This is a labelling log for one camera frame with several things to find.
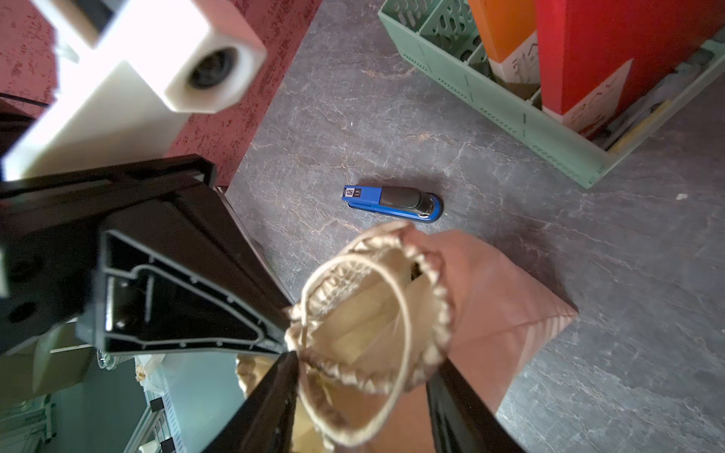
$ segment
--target red carpet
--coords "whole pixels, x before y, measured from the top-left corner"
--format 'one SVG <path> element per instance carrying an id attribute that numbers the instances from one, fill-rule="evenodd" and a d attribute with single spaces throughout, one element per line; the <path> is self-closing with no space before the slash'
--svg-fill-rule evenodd
<path id="1" fill-rule="evenodd" d="M 228 185 L 247 152 L 322 0 L 234 0 L 267 47 L 267 62 L 246 96 L 216 115 L 192 115 L 169 151 L 197 153 L 219 167 Z M 52 102 L 53 30 L 27 0 L 0 0 L 0 91 Z M 37 117 L 42 108 L 13 102 Z"/>

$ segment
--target black metal frame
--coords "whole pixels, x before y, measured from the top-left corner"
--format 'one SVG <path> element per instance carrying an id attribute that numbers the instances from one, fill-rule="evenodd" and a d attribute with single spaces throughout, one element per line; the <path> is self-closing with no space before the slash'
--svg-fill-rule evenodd
<path id="1" fill-rule="evenodd" d="M 287 453 L 297 405 L 297 353 L 282 354 L 204 453 Z"/>
<path id="2" fill-rule="evenodd" d="M 450 360 L 426 390 L 437 452 L 523 453 Z"/>
<path id="3" fill-rule="evenodd" d="M 107 352 L 283 352 L 289 301 L 215 176 L 184 156 L 0 183 L 0 354 L 76 316 Z"/>

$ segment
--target white bracket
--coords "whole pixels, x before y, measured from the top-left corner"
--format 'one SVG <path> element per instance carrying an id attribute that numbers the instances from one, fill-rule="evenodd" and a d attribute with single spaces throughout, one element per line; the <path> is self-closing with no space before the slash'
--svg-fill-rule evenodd
<path id="1" fill-rule="evenodd" d="M 163 157 L 191 113 L 239 102 L 266 58 L 228 0 L 128 0 L 101 35 L 72 0 L 32 1 L 56 30 L 59 89 L 3 158 L 5 180 Z M 228 74 L 203 88 L 191 74 L 220 51 Z"/>

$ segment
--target orange box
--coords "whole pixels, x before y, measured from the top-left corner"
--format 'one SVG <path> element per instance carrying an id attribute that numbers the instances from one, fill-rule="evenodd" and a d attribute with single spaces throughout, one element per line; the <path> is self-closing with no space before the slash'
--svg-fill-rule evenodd
<path id="1" fill-rule="evenodd" d="M 528 98 L 541 84 L 535 0 L 468 0 L 491 71 Z"/>

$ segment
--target bag drawstring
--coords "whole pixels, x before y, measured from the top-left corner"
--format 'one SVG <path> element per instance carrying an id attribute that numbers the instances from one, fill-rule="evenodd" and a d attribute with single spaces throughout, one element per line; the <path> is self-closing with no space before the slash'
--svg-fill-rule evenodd
<path id="1" fill-rule="evenodd" d="M 404 328 L 401 364 L 392 390 L 378 413 L 360 428 L 350 427 L 344 421 L 340 412 L 334 408 L 326 398 L 320 397 L 320 393 L 323 392 L 322 388 L 319 386 L 317 381 L 311 381 L 308 379 L 306 364 L 302 360 L 299 362 L 299 398 L 302 400 L 302 404 L 307 410 L 310 419 L 320 430 L 323 438 L 330 439 L 334 443 L 342 446 L 351 447 L 370 441 L 378 432 L 380 432 L 395 407 L 395 404 L 402 395 L 403 388 L 405 387 L 408 375 L 410 374 L 410 352 L 413 348 L 413 324 L 410 320 L 410 311 L 408 309 L 405 293 L 393 270 L 386 265 L 382 265 L 381 263 L 361 254 L 343 254 L 334 257 L 330 261 L 321 265 L 315 272 L 312 273 L 310 278 L 307 279 L 307 282 L 302 288 L 302 297 L 299 300 L 301 306 L 300 308 L 302 309 L 302 316 L 300 319 L 302 327 L 299 342 L 300 351 L 304 351 L 307 348 L 307 318 L 309 315 L 307 312 L 307 299 L 312 287 L 315 284 L 318 284 L 320 277 L 325 271 L 329 270 L 333 266 L 346 262 L 356 262 L 369 267 L 378 273 L 390 285 L 400 307 L 400 316 L 402 318 Z"/>

